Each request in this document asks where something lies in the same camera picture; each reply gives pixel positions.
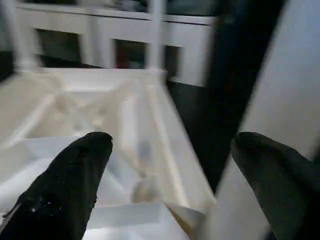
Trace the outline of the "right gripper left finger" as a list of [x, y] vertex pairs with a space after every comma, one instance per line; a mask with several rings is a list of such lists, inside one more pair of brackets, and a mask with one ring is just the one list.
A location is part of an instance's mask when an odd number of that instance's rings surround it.
[[113, 137], [89, 132], [66, 146], [3, 216], [2, 240], [81, 240], [113, 151]]

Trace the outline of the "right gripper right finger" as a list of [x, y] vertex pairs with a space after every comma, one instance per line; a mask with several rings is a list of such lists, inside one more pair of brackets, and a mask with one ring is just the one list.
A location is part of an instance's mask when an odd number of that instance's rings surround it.
[[320, 238], [320, 162], [257, 132], [238, 133], [231, 155], [254, 192], [273, 239]]

